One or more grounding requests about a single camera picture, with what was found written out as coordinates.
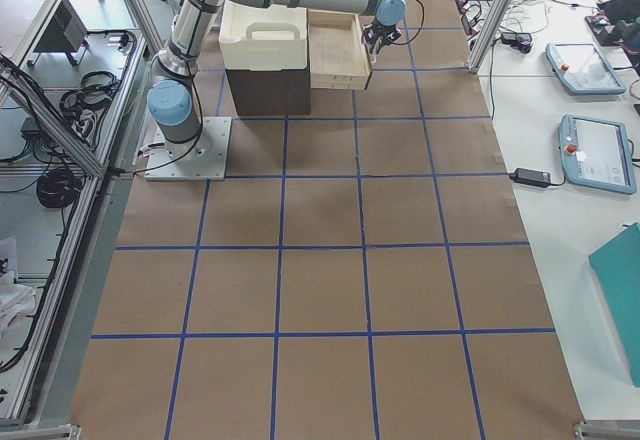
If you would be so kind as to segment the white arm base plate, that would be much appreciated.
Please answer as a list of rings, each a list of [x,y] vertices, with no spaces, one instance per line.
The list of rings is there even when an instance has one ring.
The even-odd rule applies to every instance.
[[[230,117],[205,117],[203,131],[195,145],[178,145],[167,142],[157,126],[153,142],[161,146],[148,150],[144,177],[162,181],[223,180],[231,128]]]

